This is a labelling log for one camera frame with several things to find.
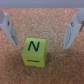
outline brown surface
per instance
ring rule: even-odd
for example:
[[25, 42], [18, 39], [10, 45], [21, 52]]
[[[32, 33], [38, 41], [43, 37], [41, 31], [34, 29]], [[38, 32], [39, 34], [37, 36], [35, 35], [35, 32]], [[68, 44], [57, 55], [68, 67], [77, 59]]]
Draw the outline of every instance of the brown surface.
[[[1, 10], [9, 13], [19, 43], [15, 47], [0, 31], [0, 84], [84, 84], [84, 29], [68, 50], [63, 44], [66, 27], [77, 10]], [[28, 37], [47, 40], [45, 68], [24, 65], [21, 52]]]

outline cube front face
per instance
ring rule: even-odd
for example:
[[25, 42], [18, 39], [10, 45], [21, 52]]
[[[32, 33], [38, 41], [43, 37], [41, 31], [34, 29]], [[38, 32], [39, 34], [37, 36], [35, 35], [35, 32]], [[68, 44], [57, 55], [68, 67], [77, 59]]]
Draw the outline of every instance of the cube front face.
[[27, 38], [22, 51], [25, 65], [44, 67], [47, 55], [45, 39]]

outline green cube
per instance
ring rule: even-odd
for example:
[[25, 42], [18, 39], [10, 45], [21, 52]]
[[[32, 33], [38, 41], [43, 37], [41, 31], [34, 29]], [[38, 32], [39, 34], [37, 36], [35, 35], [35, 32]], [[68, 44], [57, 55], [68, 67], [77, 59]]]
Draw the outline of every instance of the green cube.
[[21, 55], [25, 65], [45, 67], [46, 39], [27, 38]]

